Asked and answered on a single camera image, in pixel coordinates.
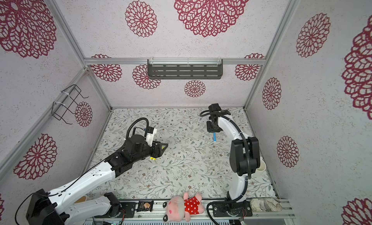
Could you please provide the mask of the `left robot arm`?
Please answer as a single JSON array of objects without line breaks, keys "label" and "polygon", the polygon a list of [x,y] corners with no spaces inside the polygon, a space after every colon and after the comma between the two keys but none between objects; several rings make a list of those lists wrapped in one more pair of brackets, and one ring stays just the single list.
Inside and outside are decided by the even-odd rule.
[{"label": "left robot arm", "polygon": [[102,162],[79,178],[49,192],[35,192],[30,200],[26,219],[30,225],[72,225],[94,216],[115,217],[122,210],[121,202],[113,193],[78,203],[77,200],[96,187],[112,180],[133,167],[135,162],[147,157],[159,158],[168,145],[159,141],[147,141],[141,135],[133,135]]}]

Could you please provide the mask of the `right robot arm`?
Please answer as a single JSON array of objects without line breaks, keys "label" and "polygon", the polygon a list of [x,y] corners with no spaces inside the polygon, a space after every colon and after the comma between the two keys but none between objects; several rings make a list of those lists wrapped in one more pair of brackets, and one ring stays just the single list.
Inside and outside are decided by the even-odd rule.
[{"label": "right robot arm", "polygon": [[208,110],[200,113],[200,117],[208,117],[207,131],[214,136],[224,132],[231,141],[229,163],[235,173],[228,190],[227,201],[230,207],[241,204],[245,198],[249,180],[261,166],[259,140],[245,134],[233,121],[228,110],[221,109],[219,104],[212,104]]}]

